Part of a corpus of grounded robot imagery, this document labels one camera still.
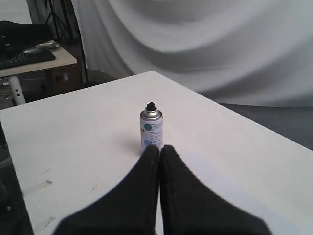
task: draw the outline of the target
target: white curtain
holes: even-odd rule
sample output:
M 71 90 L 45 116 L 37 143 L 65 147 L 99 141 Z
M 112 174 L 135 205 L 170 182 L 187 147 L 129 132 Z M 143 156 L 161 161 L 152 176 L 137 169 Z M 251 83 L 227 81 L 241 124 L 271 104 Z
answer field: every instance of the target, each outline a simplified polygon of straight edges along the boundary
M 155 70 L 220 103 L 313 106 L 312 0 L 72 2 L 89 69 Z

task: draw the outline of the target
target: black keyboard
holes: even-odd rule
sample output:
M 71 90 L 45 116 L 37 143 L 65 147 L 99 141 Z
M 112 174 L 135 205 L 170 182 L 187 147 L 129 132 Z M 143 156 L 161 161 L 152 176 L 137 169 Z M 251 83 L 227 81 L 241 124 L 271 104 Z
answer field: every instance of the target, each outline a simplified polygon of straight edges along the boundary
M 51 60 L 55 60 L 55 56 L 50 51 L 22 53 L 8 60 L 0 60 L 0 70 Z

